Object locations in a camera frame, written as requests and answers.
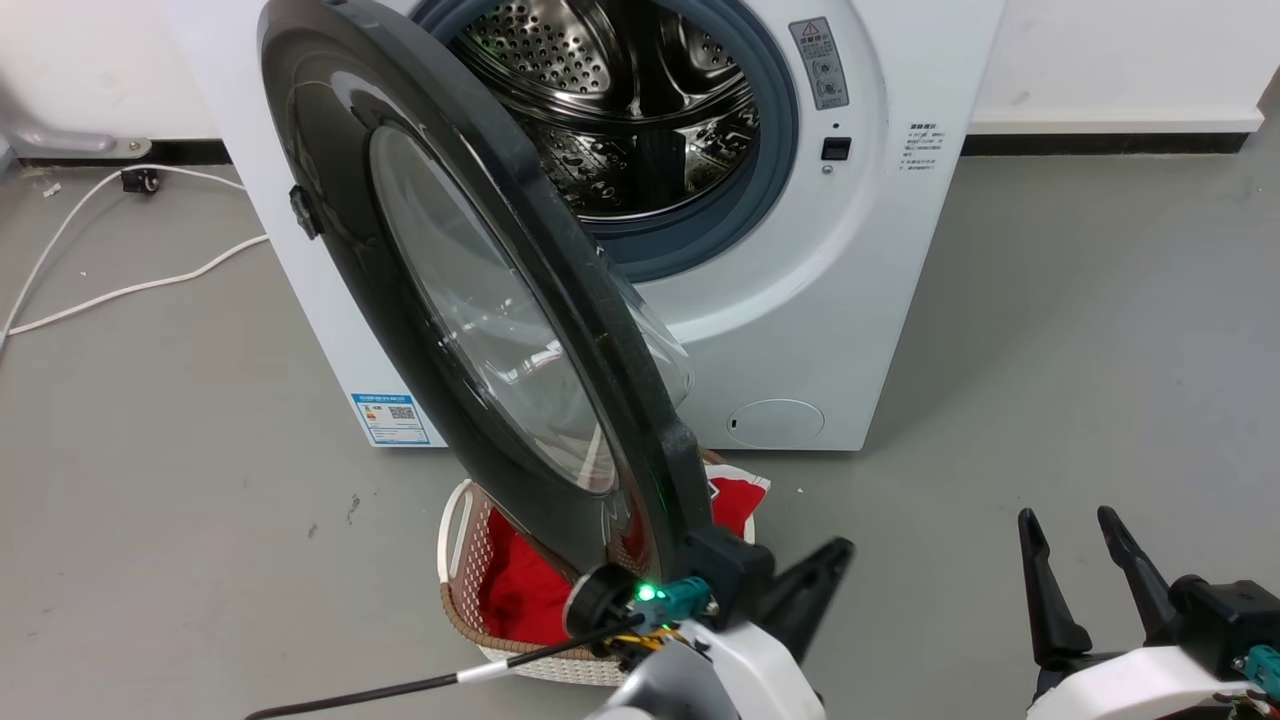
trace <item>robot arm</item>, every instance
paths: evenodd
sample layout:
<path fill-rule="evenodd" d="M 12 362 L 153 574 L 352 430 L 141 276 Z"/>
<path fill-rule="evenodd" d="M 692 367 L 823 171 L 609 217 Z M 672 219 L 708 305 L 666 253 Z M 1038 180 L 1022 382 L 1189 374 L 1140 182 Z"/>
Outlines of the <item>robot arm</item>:
<path fill-rule="evenodd" d="M 573 634 L 640 615 L 636 634 L 662 638 L 657 650 L 593 647 L 631 671 L 589 720 L 824 720 L 800 662 L 852 561 L 852 543 L 836 538 L 777 577 L 767 550 L 719 529 L 691 533 L 684 547 L 689 565 L 672 584 L 646 585 L 605 565 L 570 596 Z"/>
<path fill-rule="evenodd" d="M 1211 585 L 1196 575 L 1170 588 L 1110 507 L 1098 524 L 1125 573 L 1144 647 L 1091 653 L 1048 565 L 1050 547 L 1032 510 L 1018 518 L 1036 664 L 1028 720 L 1276 717 L 1280 698 L 1280 600 L 1257 583 Z"/>

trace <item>wire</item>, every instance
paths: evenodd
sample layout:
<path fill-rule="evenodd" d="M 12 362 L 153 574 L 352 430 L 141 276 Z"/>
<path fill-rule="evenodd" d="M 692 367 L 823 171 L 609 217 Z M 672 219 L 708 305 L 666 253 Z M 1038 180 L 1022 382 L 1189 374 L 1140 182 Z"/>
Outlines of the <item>wire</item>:
<path fill-rule="evenodd" d="M 360 693 L 330 697 L 326 700 L 314 700 L 311 702 L 300 702 L 297 705 L 283 705 L 280 707 L 269 707 L 266 710 L 259 710 L 257 712 L 248 715 L 247 717 L 244 717 L 244 720 L 268 720 L 269 717 L 285 717 L 288 715 L 301 715 L 303 712 L 315 712 L 317 710 L 330 710 L 333 707 L 358 705 L 361 702 L 369 702 L 372 700 L 383 700 L 388 697 L 416 693 L 421 691 L 430 691 L 435 688 L 443 688 L 445 685 L 479 683 L 492 678 L 500 678 L 502 675 L 509 674 L 512 669 L 520 667 L 521 665 L 535 662 L 538 660 L 543 660 L 553 655 L 559 655 L 566 650 L 573 650 L 576 647 L 582 647 L 585 644 L 591 644 L 594 642 L 605 641 L 608 638 L 612 638 L 613 635 L 617 635 L 618 633 L 635 628 L 643 621 L 644 621 L 643 615 L 632 615 L 631 618 L 623 620 L 622 623 L 618 623 L 617 625 L 604 628 L 594 633 L 588 633 L 585 635 L 572 638 L 568 642 L 544 647 L 534 652 L 526 652 L 524 655 L 508 657 L 507 660 L 499 660 L 497 662 L 477 665 L 467 670 L 449 673 L 448 675 L 438 675 L 435 678 L 428 678 L 425 680 L 415 680 L 412 683 L 402 683 L 399 685 L 389 685 L 374 691 L 365 691 Z"/>
<path fill-rule="evenodd" d="M 131 295 L 131 293 L 134 293 L 134 292 L 140 292 L 140 291 L 143 291 L 143 290 L 151 290 L 154 287 L 163 287 L 163 286 L 166 286 L 166 284 L 175 284 L 175 283 L 180 283 L 180 282 L 193 281 L 193 279 L 198 278 L 200 275 L 207 273 L 209 270 L 212 270 L 218 265 L 221 265 L 232 255 L 236 255 L 237 252 L 241 252 L 243 250 L 248 250 L 250 247 L 253 247 L 255 245 L 257 245 L 260 242 L 265 242 L 266 240 L 268 240 L 268 236 L 265 236 L 265 234 L 260 234 L 257 237 L 252 237 L 252 238 L 246 240 L 244 242 L 237 245 L 236 247 L 232 247 L 227 252 L 223 252 L 218 258 L 214 258 L 212 260 L 210 260 L 209 263 L 206 263 L 204 266 L 201 266 L 198 270 L 193 270 L 193 272 L 187 273 L 184 275 L 174 275 L 172 278 L 165 278 L 163 281 L 145 282 L 145 283 L 141 283 L 141 284 L 134 284 L 134 286 L 129 286 L 129 287 L 125 287 L 125 288 L 120 288 L 120 290 L 109 292 L 109 293 L 106 293 L 106 295 L 104 295 L 101 297 L 95 297 L 93 300 L 90 300 L 87 302 L 81 302 L 79 305 L 77 305 L 74 307 L 68 307 L 67 310 L 63 310 L 61 313 L 55 313 L 55 314 L 52 314 L 52 315 L 50 315 L 50 316 L 47 316 L 47 318 L 45 318 L 42 320 L 36 320 L 35 323 L 27 323 L 26 325 L 19 325 L 17 328 L 13 328 L 12 331 L 9 331 L 9 337 L 13 337 L 15 334 L 22 334 L 22 333 L 26 333 L 26 332 L 31 332 L 31 331 L 37 329 L 37 328 L 42 328 L 45 325 L 56 323 L 58 320 L 61 320 L 63 318 L 70 318 L 72 315 L 76 315 L 78 313 L 83 313 L 84 310 L 88 310 L 90 307 L 101 305 L 101 304 L 106 302 L 108 300 L 115 300 L 116 297 L 122 297 L 122 296 Z"/>
<path fill-rule="evenodd" d="M 689 644 L 689 641 L 685 639 L 685 635 L 680 634 L 680 630 L 675 630 L 675 629 L 671 629 L 671 628 L 658 628 L 649 637 L 650 638 L 659 638 L 659 639 L 662 639 L 662 638 L 669 638 L 672 641 L 682 642 L 685 644 Z"/>
<path fill-rule="evenodd" d="M 640 635 L 614 635 L 609 638 L 609 642 L 637 644 L 654 652 L 662 650 L 662 641 L 657 639 L 654 635 L 649 635 L 646 638 L 641 638 Z"/>
<path fill-rule="evenodd" d="M 97 193 L 97 191 L 102 190 L 104 187 L 106 187 L 106 184 L 109 182 L 114 181 L 115 178 L 120 177 L 120 174 L 123 174 L 125 172 L 129 172 L 129 170 L 165 170 L 165 172 L 169 172 L 169 173 L 178 173 L 180 176 L 191 176 L 191 177 L 197 177 L 197 178 L 211 179 L 214 182 L 220 182 L 220 183 L 223 183 L 225 186 L 234 187 L 236 190 L 244 190 L 244 186 L 241 184 L 241 183 L 238 183 L 238 182 L 233 182 L 233 181 L 229 181 L 227 178 L 220 178 L 218 176 L 212 176 L 212 174 L 209 174 L 209 173 L 201 173 L 198 170 L 188 170 L 186 168 L 170 168 L 168 165 L 152 165 L 152 164 L 147 164 L 147 163 L 140 164 L 140 165 L 129 165 L 128 168 L 120 168 L 119 170 L 115 170 L 114 173 L 106 176 L 105 178 L 102 178 L 101 181 L 99 181 L 99 183 L 95 184 L 92 190 L 90 190 L 88 192 L 86 192 L 84 197 L 81 197 L 79 202 L 77 202 L 74 208 L 72 208 L 72 211 L 67 215 L 67 219 L 64 219 L 63 224 L 58 227 L 58 232 L 54 233 L 52 240 L 50 240 L 49 245 L 45 246 L 45 251 L 40 254 L 40 258 L 36 260 L 36 266 L 33 266 L 31 269 L 31 274 L 27 275 L 27 282 L 23 283 L 22 291 L 18 292 L 18 300 L 13 304 L 13 310 L 9 311 L 9 318 L 5 320 L 4 328 L 0 329 L 0 352 L 4 352 L 4 345 L 9 340 L 9 336 L 13 334 L 13 332 L 12 332 L 13 331 L 13 322 L 18 318 L 18 313 L 22 311 L 22 306 L 27 301 L 27 295 L 31 292 L 31 287 L 36 283 L 36 277 L 40 275 L 40 269 L 45 266 L 45 260 L 49 259 L 50 251 L 52 251 L 54 246 L 58 245 L 58 240 L 63 237 L 63 233 L 67 231 L 67 225 L 70 224 L 72 218 L 74 218 L 76 214 L 79 213 L 82 208 L 84 208 L 84 204 L 88 202 L 88 199 L 93 197 Z M 106 300 L 110 300 L 110 297 L 105 297 L 104 296 L 104 299 L 100 299 L 100 300 L 102 302 L 105 302 Z M 86 305 L 86 307 L 82 307 L 82 310 L 87 309 L 87 307 L 91 307 L 92 305 L 96 305 L 96 304 L 97 304 L 97 301 L 91 301 L 91 305 Z"/>

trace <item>baseboard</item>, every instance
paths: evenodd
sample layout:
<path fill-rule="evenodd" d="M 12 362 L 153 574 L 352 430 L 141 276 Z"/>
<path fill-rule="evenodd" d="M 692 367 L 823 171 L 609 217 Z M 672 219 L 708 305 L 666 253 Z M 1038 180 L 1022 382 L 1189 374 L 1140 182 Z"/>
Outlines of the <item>baseboard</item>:
<path fill-rule="evenodd" d="M 960 155 L 1234 155 L 1247 132 L 970 135 Z"/>
<path fill-rule="evenodd" d="M 99 158 L 67 159 L 67 158 L 23 158 L 22 164 L 28 168 L 123 168 L 138 163 L 155 163 L 156 165 L 230 165 L 232 156 L 227 152 L 227 146 L 221 140 L 155 140 L 151 142 L 151 151 L 142 158 L 110 159 Z"/>
<path fill-rule="evenodd" d="M 1257 132 L 1257 108 L 1183 115 L 1088 115 L 974 113 L 969 135 L 1236 135 Z"/>

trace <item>metal bracket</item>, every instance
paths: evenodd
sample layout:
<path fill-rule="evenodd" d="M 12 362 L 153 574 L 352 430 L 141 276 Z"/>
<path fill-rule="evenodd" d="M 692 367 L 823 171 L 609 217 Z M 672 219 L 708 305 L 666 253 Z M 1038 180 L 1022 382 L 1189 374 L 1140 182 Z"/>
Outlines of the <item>metal bracket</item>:
<path fill-rule="evenodd" d="M 0 83 L 0 131 L 18 158 L 51 160 L 129 160 L 151 151 L 145 137 L 118 138 L 96 132 L 51 128 L 31 117 Z"/>

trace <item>warning label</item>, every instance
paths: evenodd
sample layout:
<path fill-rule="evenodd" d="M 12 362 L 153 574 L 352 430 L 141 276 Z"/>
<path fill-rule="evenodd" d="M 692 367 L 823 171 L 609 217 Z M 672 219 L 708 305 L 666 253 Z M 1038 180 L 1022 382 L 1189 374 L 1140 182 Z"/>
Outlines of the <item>warning label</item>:
<path fill-rule="evenodd" d="M 813 18 L 787 26 L 796 41 L 804 69 L 813 88 L 813 102 L 819 110 L 849 105 L 845 67 L 840 63 L 836 38 L 827 18 Z"/>
<path fill-rule="evenodd" d="M 947 133 L 938 128 L 938 123 L 910 123 L 906 128 L 906 141 L 902 143 L 902 155 L 897 159 L 897 169 L 937 168 L 946 138 Z"/>
<path fill-rule="evenodd" d="M 422 418 L 407 395 L 352 395 L 374 445 L 431 445 Z"/>

